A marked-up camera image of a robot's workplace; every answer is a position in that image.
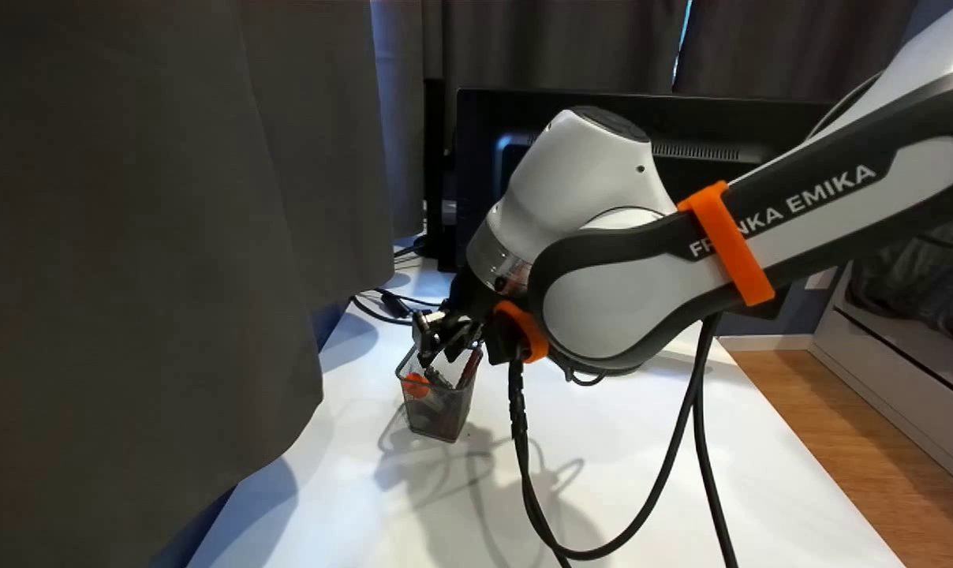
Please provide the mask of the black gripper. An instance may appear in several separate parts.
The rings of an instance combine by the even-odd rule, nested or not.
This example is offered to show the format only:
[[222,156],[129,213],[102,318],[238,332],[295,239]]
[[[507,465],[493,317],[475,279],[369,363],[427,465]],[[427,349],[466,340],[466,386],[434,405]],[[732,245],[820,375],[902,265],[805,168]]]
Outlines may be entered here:
[[462,347],[483,343],[493,363],[507,360],[504,324],[495,318],[495,306],[512,299],[516,286],[497,273],[480,280],[469,269],[461,269],[452,280],[452,290],[442,303],[442,349],[447,360],[457,360]]

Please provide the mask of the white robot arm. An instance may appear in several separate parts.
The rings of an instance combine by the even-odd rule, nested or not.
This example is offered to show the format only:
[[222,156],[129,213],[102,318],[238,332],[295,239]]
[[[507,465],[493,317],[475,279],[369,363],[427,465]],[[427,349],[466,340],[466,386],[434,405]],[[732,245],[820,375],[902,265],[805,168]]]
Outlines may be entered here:
[[555,115],[473,230],[429,347],[457,353],[512,317],[537,357],[614,375],[706,317],[943,220],[953,9],[820,134],[684,200],[641,125],[601,106]]

